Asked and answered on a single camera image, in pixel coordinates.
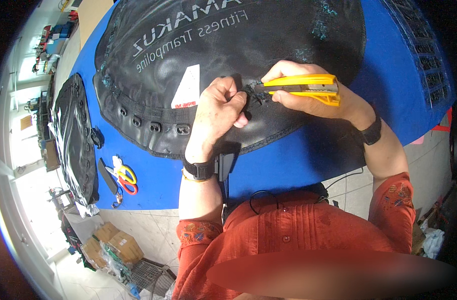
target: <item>hand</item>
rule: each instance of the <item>hand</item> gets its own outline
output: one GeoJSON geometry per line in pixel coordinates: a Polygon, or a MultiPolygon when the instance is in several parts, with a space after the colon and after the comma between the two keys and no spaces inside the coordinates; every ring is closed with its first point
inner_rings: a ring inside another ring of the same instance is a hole
{"type": "MultiPolygon", "coordinates": [[[[328,74],[328,72],[318,65],[281,60],[268,71],[261,81],[265,83],[284,76],[303,74],[328,74]]],[[[285,91],[276,91],[272,100],[282,103],[289,109],[304,111],[322,118],[346,119],[359,130],[367,129],[375,121],[375,112],[372,107],[340,82],[338,82],[338,88],[340,106],[326,105],[317,99],[295,96],[285,91]]]]}
{"type": "Polygon", "coordinates": [[[232,126],[249,123],[242,111],[247,102],[245,92],[237,92],[232,77],[216,78],[200,95],[192,133],[185,150],[190,164],[204,163],[212,155],[213,145],[232,126]]]}

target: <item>trampoline mat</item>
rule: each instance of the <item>trampoline mat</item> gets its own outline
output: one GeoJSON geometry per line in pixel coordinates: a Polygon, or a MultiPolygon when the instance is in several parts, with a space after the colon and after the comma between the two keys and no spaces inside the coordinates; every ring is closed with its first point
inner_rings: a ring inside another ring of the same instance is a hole
{"type": "Polygon", "coordinates": [[[348,85],[365,51],[359,0],[121,0],[95,51],[102,117],[154,156],[181,159],[200,93],[233,76],[250,122],[220,141],[240,154],[293,132],[311,116],[254,94],[280,60],[316,63],[348,85]]]}
{"type": "Polygon", "coordinates": [[[58,93],[54,129],[65,182],[83,206],[98,201],[98,175],[92,124],[80,75],[70,76],[58,93]]]}

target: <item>cardboard box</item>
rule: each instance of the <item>cardboard box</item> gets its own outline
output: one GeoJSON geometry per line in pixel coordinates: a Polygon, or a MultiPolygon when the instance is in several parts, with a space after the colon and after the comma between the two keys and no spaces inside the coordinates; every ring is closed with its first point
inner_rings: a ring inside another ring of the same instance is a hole
{"type": "Polygon", "coordinates": [[[80,29],[80,50],[98,25],[98,22],[102,20],[112,5],[113,0],[90,0],[80,3],[77,9],[80,29]]]}
{"type": "Polygon", "coordinates": [[[45,141],[44,159],[47,172],[53,171],[60,166],[58,161],[57,146],[55,145],[54,140],[45,141]]]}
{"type": "Polygon", "coordinates": [[[425,241],[425,234],[422,232],[420,226],[415,223],[412,231],[412,254],[418,255],[422,249],[423,242],[425,241]]]}
{"type": "Polygon", "coordinates": [[[98,242],[93,237],[91,237],[87,243],[84,243],[81,246],[83,255],[95,269],[103,268],[106,266],[106,261],[100,257],[100,250],[102,250],[100,247],[100,242],[98,242]]]}
{"type": "Polygon", "coordinates": [[[136,264],[143,258],[143,251],[128,233],[119,231],[108,243],[124,264],[136,264]]]}
{"type": "Polygon", "coordinates": [[[93,235],[102,242],[108,243],[108,241],[111,240],[118,232],[119,230],[117,227],[113,226],[110,222],[106,222],[99,230],[95,231],[93,235]]]}
{"type": "Polygon", "coordinates": [[[20,130],[24,130],[30,126],[32,126],[32,115],[20,119],[20,130]]]}

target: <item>orange embroidered shirt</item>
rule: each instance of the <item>orange embroidered shirt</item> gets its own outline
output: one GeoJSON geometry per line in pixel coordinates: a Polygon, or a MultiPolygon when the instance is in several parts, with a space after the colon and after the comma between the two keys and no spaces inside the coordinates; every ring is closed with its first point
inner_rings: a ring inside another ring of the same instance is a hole
{"type": "Polygon", "coordinates": [[[411,253],[415,210],[407,173],[387,179],[375,191],[368,221],[331,206],[313,204],[318,195],[297,190],[244,202],[225,225],[180,220],[180,261],[172,299],[230,299],[240,293],[207,280],[221,262],[269,252],[313,249],[364,249],[411,253]]]}

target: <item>paper tag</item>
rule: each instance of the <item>paper tag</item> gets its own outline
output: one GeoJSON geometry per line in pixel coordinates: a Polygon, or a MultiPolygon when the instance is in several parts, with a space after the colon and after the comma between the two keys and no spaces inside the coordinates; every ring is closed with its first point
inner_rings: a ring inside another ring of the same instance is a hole
{"type": "Polygon", "coordinates": [[[115,173],[120,171],[120,168],[122,167],[122,160],[117,155],[112,156],[112,163],[113,163],[113,171],[115,173]]]}
{"type": "Polygon", "coordinates": [[[187,67],[172,100],[173,109],[189,108],[200,98],[200,65],[187,67]]]}

